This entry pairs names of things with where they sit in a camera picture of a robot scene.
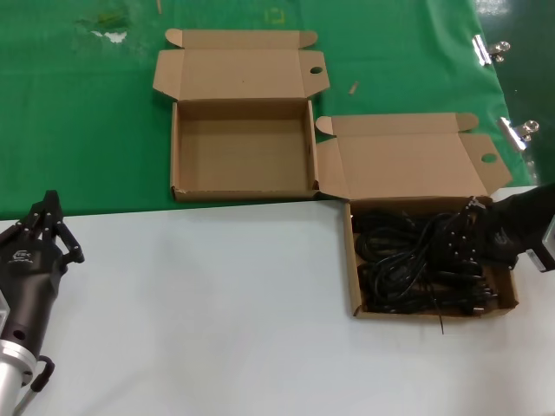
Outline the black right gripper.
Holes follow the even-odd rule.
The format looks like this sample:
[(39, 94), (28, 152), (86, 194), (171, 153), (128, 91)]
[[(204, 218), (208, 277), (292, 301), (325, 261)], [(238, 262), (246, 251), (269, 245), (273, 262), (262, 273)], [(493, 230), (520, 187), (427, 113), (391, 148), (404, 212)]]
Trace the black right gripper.
[(478, 263), (483, 238), (474, 219), (484, 219), (483, 257), (513, 268), (527, 254), (538, 268), (554, 266), (554, 185), (541, 185), (490, 206), (471, 197), (462, 219), (449, 231), (449, 254), (462, 263)]

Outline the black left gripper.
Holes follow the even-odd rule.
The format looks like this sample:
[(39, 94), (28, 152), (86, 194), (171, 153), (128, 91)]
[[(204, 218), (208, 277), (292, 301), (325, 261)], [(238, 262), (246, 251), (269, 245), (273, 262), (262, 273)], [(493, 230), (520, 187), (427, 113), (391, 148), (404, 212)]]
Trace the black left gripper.
[[(26, 349), (43, 345), (66, 265), (85, 260), (63, 218), (59, 195), (49, 190), (1, 233), (1, 292), (10, 308), (1, 338)], [(42, 239), (36, 239), (41, 233)]]

